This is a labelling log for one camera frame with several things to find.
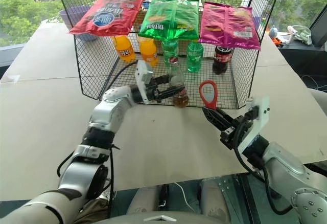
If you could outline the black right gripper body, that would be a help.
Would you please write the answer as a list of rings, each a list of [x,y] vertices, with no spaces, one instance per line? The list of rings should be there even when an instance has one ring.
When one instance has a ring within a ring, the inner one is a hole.
[[[224,131],[221,132],[220,134],[220,141],[229,149],[229,150],[233,150],[233,138],[235,135],[235,131],[236,129],[241,125],[241,122],[243,120],[243,116],[238,116],[235,119],[232,119],[231,121],[231,125],[228,126],[228,128]],[[240,140],[237,143],[237,145],[240,144],[240,142],[242,141],[242,138],[244,137],[244,135],[249,131],[249,129],[252,127],[252,121],[245,119],[244,122],[244,126],[241,129],[240,132]]]

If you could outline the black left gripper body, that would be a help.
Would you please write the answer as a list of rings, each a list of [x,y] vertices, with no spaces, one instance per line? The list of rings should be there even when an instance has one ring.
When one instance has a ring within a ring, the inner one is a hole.
[[[158,91],[159,91],[158,88],[159,88],[160,84],[156,84],[154,81],[154,78],[151,78],[150,82],[148,84],[146,84],[147,98],[149,101],[156,101],[157,103],[160,103],[161,100],[157,99],[157,95],[158,95]]]

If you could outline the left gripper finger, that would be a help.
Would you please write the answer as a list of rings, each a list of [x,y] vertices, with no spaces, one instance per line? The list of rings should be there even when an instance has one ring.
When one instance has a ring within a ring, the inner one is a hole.
[[[170,87],[164,91],[158,91],[157,99],[163,100],[169,97],[173,97],[174,95],[177,95],[181,91],[183,91],[185,86],[177,86],[177,87]]]
[[[159,77],[155,77],[154,81],[156,84],[166,84],[169,83],[169,78],[170,78],[169,74],[165,74]]]

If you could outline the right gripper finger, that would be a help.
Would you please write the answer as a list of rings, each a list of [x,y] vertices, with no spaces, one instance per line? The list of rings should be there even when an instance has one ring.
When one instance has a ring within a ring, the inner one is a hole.
[[[216,119],[220,126],[234,126],[234,119],[220,108],[216,109]]]
[[[229,121],[221,113],[207,107],[202,108],[205,118],[219,131],[225,131],[229,128]]]

